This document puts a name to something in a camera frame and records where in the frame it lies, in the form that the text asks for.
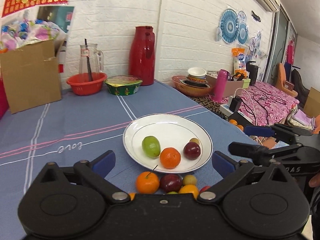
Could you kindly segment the person's left hand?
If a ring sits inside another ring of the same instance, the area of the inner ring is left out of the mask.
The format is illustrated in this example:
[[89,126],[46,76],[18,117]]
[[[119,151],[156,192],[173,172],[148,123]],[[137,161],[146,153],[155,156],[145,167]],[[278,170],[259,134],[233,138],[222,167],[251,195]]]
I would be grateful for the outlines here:
[[320,173],[315,175],[310,181],[309,181],[309,186],[310,187],[319,187],[320,186]]

